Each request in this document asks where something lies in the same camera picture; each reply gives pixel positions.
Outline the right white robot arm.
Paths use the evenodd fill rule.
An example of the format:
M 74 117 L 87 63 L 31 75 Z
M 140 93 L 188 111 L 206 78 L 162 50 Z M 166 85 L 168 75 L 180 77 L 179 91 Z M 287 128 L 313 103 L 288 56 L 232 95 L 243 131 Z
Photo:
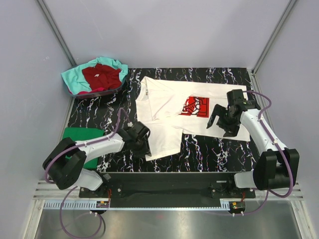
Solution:
M 249 172 L 236 173 L 226 185 L 231 197 L 238 197 L 244 188 L 267 190 L 280 197 L 288 197 L 296 184 L 300 155 L 282 143 L 264 121 L 263 112 L 255 100 L 247 100 L 240 89 L 227 92 L 228 105 L 215 105 L 207 123 L 215 123 L 224 130 L 224 137 L 236 137 L 241 126 L 245 127 L 255 142 L 260 157 Z

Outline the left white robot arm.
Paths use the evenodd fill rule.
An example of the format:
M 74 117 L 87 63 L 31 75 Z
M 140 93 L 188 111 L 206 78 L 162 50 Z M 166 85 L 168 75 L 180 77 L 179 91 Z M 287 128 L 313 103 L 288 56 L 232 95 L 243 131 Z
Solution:
M 96 197 L 103 197 L 108 190 L 108 180 L 94 170 L 84 168 L 84 164 L 100 156 L 130 150 L 133 156 L 151 156 L 148 138 L 150 129 L 137 122 L 124 129 L 116 128 L 106 136 L 73 141 L 62 139 L 43 162 L 45 179 L 60 190 L 71 186 L 88 189 Z

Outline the white printed t-shirt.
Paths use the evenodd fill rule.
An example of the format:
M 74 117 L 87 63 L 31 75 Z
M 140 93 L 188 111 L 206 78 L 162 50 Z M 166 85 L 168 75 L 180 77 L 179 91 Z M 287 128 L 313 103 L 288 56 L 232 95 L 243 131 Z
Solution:
M 180 152 L 183 134 L 224 137 L 224 130 L 215 123 L 207 127 L 214 106 L 228 105 L 227 92 L 243 90 L 246 86 L 155 80 L 144 77 L 136 99 L 137 119 L 151 134 L 151 155 L 147 161 Z

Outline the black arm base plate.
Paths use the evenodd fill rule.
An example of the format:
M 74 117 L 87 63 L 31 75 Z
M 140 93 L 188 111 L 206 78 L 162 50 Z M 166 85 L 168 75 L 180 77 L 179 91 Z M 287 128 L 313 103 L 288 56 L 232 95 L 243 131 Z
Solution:
M 231 172 L 108 172 L 100 175 L 102 185 L 91 191 L 88 182 L 64 179 L 60 190 L 80 188 L 79 197 L 109 199 L 112 209 L 213 208 L 220 199 L 253 199 L 250 188 L 237 188 Z

